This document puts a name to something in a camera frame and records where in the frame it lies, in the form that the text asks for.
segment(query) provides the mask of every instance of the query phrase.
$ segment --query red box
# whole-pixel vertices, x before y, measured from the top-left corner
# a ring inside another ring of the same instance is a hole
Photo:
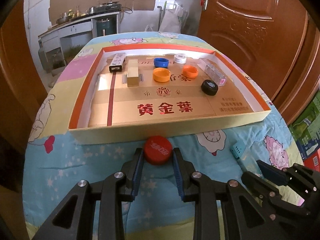
[[[320,171],[320,149],[310,155],[306,160],[303,161],[304,165],[312,170]]]

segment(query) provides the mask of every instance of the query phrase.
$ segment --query white bottle cap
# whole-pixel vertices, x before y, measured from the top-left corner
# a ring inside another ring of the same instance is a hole
[[[185,64],[187,62],[187,57],[185,54],[178,53],[174,55],[174,62],[179,63],[179,64]]]

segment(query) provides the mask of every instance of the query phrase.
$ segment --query carved door panel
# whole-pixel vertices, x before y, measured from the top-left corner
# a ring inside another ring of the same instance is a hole
[[[234,61],[273,100],[297,60],[307,23],[298,0],[209,0],[198,37]]]

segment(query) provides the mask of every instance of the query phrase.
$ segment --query red bottle cap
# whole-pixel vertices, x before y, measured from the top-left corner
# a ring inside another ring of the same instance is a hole
[[[144,158],[152,165],[165,164],[171,156],[172,145],[162,136],[150,137],[144,145]]]

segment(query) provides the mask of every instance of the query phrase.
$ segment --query pink heart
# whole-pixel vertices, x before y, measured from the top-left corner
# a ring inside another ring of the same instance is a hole
[[[54,140],[55,140],[55,137],[54,137],[53,135],[51,135],[51,136],[49,136],[49,138],[44,142],[43,145],[44,145],[45,151],[46,151],[47,153],[52,152]]]

